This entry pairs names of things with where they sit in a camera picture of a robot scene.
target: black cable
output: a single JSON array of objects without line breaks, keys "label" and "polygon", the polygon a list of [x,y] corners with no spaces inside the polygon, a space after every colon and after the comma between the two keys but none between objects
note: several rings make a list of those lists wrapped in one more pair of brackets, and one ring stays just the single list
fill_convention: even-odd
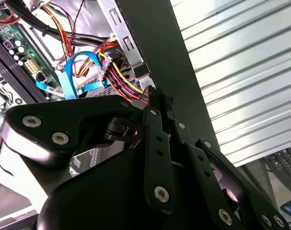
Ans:
[{"label": "black cable", "polygon": [[84,0],[82,0],[82,2],[81,2],[81,4],[80,4],[80,7],[79,7],[79,9],[78,9],[78,11],[77,11],[77,14],[76,14],[76,17],[75,17],[75,20],[74,20],[74,29],[72,29],[72,35],[74,35],[75,34],[75,32],[76,32],[76,22],[77,22],[77,19],[78,19],[78,17],[79,17],[79,14],[80,14],[80,12],[81,12],[81,9],[82,9],[82,6],[84,5]]},{"label": "black cable", "polygon": [[119,91],[121,91],[121,93],[130,98],[131,99],[131,96],[128,95],[123,89],[122,87],[119,85],[119,83],[113,78],[112,74],[108,73],[108,78],[112,81],[112,83],[119,89]]},{"label": "black cable", "polygon": [[[7,0],[6,5],[14,11],[14,13],[23,19],[26,23],[34,27],[35,29],[45,32],[47,35],[54,37],[57,40],[61,40],[60,35],[58,34],[57,29],[50,28],[41,20],[37,19],[34,15],[32,15],[27,9],[19,1]],[[107,37],[98,37],[95,35],[89,34],[77,34],[74,33],[72,35],[71,32],[66,32],[68,37],[73,38],[72,45],[74,46],[82,46],[82,45],[91,45],[91,46],[100,46]]]}]

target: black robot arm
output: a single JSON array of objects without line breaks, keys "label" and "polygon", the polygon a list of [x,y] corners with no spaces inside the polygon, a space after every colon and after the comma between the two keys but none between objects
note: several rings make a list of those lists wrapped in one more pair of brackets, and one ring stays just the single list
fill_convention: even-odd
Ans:
[{"label": "black robot arm", "polygon": [[[193,142],[171,98],[152,87],[148,98],[137,107],[107,96],[8,111],[0,182],[30,198],[37,229],[289,229],[219,149]],[[123,151],[69,179],[73,156],[115,140]]]}]

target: motherboard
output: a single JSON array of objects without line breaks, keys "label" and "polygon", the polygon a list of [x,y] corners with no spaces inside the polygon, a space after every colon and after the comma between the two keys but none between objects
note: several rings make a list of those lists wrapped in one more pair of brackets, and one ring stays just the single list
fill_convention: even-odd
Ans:
[{"label": "motherboard", "polygon": [[34,79],[39,78],[40,81],[53,87],[58,86],[55,73],[48,69],[16,25],[0,25],[0,40],[13,59],[30,76]]}]

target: red wire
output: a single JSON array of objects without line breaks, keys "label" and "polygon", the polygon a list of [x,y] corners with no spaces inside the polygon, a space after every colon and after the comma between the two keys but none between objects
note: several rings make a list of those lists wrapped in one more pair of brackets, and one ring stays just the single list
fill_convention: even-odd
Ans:
[{"label": "red wire", "polygon": [[110,69],[109,72],[110,72],[110,73],[112,74],[112,76],[116,79],[116,81],[121,85],[121,87],[123,88],[123,90],[124,90],[125,92],[127,92],[127,93],[128,93],[130,96],[132,96],[133,98],[138,99],[138,100],[140,99],[141,101],[147,103],[147,101],[141,99],[140,97],[138,97],[138,96],[134,95],[132,92],[130,92],[130,91],[126,88],[126,86],[122,83],[122,81],[120,80],[120,78],[116,75],[116,73],[115,73],[112,69]]},{"label": "red wire", "polygon": [[[68,49],[69,49],[70,55],[73,56],[73,55],[74,55],[74,52],[73,52],[73,49],[72,49],[71,40],[69,40],[68,35],[67,35],[67,33],[66,33],[64,30],[62,30],[62,33],[63,33],[64,38],[65,38],[65,40],[66,40],[65,42],[66,42],[66,45],[67,45],[67,47],[68,47]],[[74,62],[74,70],[75,70],[75,76],[77,76],[77,71],[76,71],[76,64],[75,64],[75,62]]]},{"label": "red wire", "polygon": [[0,18],[1,21],[8,21],[13,17],[13,11],[11,11],[11,14],[8,17]]},{"label": "red wire", "polygon": [[15,19],[15,20],[12,21],[12,22],[7,22],[7,23],[5,23],[5,22],[0,22],[0,25],[13,25],[13,24],[16,24],[20,19],[21,19],[21,18],[17,18],[17,19]]},{"label": "red wire", "polygon": [[128,100],[129,102],[131,102],[131,99],[129,99],[128,97],[124,96],[116,87],[115,85],[111,82],[111,80],[106,77],[106,79],[108,80],[108,82],[110,83],[111,87],[122,97],[124,97],[126,100]]}]

